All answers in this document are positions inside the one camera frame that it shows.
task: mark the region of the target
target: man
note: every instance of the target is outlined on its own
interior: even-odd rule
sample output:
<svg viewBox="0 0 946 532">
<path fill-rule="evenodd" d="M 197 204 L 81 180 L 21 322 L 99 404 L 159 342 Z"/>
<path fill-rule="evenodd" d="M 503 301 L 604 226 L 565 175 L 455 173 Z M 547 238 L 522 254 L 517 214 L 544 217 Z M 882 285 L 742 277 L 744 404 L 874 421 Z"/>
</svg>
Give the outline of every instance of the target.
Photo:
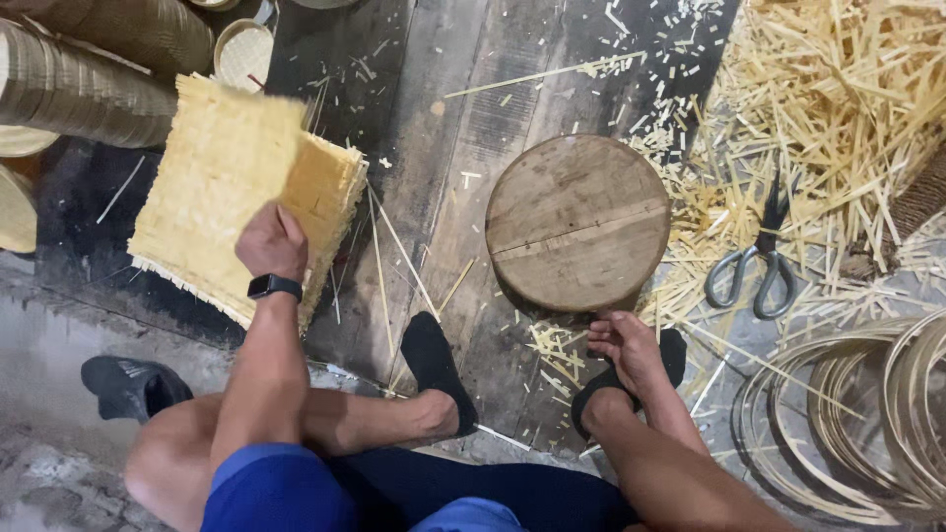
<svg viewBox="0 0 946 532">
<path fill-rule="evenodd" d="M 253 276 L 298 283 L 307 240 L 270 203 L 236 254 Z M 618 491 L 576 471 L 470 466 L 390 448 L 475 430 L 443 332 L 424 312 L 404 333 L 419 390 L 412 399 L 310 389 L 298 299 L 284 286 L 258 299 L 226 390 L 164 408 L 131 453 L 129 492 L 179 530 L 793 529 L 712 460 L 653 331 L 630 313 L 591 324 L 588 346 L 614 364 L 572 407 L 576 429 L 594 436 L 618 473 Z"/>
</svg>

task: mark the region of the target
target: black watch strap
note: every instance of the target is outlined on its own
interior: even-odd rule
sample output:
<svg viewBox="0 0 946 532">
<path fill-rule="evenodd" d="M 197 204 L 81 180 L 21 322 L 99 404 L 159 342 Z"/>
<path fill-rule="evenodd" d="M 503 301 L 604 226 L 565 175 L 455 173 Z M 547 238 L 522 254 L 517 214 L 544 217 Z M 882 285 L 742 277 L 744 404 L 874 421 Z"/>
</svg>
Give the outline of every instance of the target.
<svg viewBox="0 0 946 532">
<path fill-rule="evenodd" d="M 288 292 L 296 296 L 302 303 L 302 285 L 292 279 L 286 279 L 276 274 L 264 274 L 250 281 L 250 289 L 246 292 L 250 299 L 266 297 L 274 292 Z"/>
</svg>

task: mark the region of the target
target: black slipper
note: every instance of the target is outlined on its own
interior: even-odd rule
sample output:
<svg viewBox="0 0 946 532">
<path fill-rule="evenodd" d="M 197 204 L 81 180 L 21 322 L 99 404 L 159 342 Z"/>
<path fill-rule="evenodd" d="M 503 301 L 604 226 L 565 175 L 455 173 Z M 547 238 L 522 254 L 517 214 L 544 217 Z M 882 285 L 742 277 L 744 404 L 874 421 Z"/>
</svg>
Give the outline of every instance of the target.
<svg viewBox="0 0 946 532">
<path fill-rule="evenodd" d="M 670 384 L 676 388 L 683 382 L 683 370 L 687 368 L 687 341 L 683 339 L 679 330 L 665 328 L 660 332 L 660 359 L 663 360 L 663 368 L 667 371 L 667 377 L 670 377 Z M 640 404 L 640 400 L 631 395 L 621 384 L 621 380 L 618 379 L 618 370 L 614 368 L 614 362 L 607 358 L 607 363 L 608 368 L 589 381 L 587 386 L 571 400 L 571 419 L 575 430 L 584 439 L 589 439 L 591 434 L 582 426 L 582 412 L 585 410 L 588 400 L 591 399 L 591 394 L 599 389 L 606 386 L 621 388 L 634 401 L 634 412 L 637 412 L 643 406 Z"/>
<path fill-rule="evenodd" d="M 476 407 L 466 393 L 450 354 L 450 342 L 444 336 L 437 320 L 428 312 L 420 312 L 411 319 L 404 339 L 401 340 L 404 360 L 417 379 L 417 392 L 433 388 L 451 396 L 457 403 L 460 429 L 457 436 L 476 432 Z"/>
<path fill-rule="evenodd" d="M 82 364 L 82 384 L 98 397 L 102 419 L 130 417 L 145 424 L 168 406 L 194 398 L 173 369 L 110 355 Z"/>
</svg>

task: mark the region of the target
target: hand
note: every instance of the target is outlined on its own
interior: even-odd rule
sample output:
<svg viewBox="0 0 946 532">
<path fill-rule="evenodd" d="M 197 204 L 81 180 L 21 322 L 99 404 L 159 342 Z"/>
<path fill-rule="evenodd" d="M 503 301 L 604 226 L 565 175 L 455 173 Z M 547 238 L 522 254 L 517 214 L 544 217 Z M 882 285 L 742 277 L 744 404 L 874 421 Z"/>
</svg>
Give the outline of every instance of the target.
<svg viewBox="0 0 946 532">
<path fill-rule="evenodd" d="M 301 283 L 308 262 L 308 240 L 287 208 L 263 205 L 236 241 L 236 257 L 253 277 L 276 274 Z"/>
<path fill-rule="evenodd" d="M 618 379 L 636 397 L 670 384 L 654 331 L 630 312 L 614 310 L 588 328 L 588 348 L 611 357 Z"/>
</svg>

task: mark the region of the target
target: knee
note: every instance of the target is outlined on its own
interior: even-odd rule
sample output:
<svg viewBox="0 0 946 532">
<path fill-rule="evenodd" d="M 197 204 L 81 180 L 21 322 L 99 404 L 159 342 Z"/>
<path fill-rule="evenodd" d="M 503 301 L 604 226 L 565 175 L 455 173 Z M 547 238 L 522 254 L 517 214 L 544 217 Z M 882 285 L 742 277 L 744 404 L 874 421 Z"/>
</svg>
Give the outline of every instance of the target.
<svg viewBox="0 0 946 532">
<path fill-rule="evenodd" d="M 144 507 L 159 503 L 182 468 L 209 459 L 216 417 L 206 419 L 198 401 L 163 410 L 138 433 L 125 465 L 125 488 Z"/>
</svg>

